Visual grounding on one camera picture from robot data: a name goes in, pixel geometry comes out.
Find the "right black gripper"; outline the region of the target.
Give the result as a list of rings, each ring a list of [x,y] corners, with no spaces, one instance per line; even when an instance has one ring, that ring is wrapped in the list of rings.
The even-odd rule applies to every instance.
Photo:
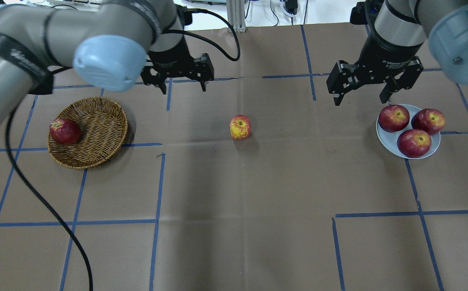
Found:
[[[393,93],[411,89],[424,70],[417,52],[418,45],[391,44],[377,32],[370,31],[357,64],[337,61],[326,80],[334,105],[341,105],[347,93],[372,81],[384,80],[386,84],[381,91],[381,102],[388,102]]]

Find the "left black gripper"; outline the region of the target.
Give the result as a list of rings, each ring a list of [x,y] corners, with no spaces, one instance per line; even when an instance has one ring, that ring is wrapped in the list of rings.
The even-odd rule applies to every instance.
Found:
[[[208,53],[193,58],[190,55],[184,35],[169,33],[158,37],[148,52],[148,59],[140,77],[144,85],[153,85],[167,94],[167,78],[187,77],[200,83],[206,92],[206,85],[214,80],[214,67]]]

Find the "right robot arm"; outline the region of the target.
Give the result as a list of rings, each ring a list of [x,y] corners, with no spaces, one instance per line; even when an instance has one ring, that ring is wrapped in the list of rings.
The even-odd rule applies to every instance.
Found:
[[[411,89],[424,70],[424,43],[448,79],[468,85],[468,0],[365,0],[349,21],[369,34],[356,63],[339,60],[328,76],[335,105],[364,85],[384,84],[382,103]]]

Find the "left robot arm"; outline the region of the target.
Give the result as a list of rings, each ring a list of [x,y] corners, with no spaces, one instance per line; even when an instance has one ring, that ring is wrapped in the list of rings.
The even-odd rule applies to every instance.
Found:
[[[28,94],[51,94],[50,66],[116,92],[139,77],[156,86],[174,77],[213,80],[208,55],[190,56],[182,11],[171,0],[105,0],[97,11],[1,4],[0,124]]]

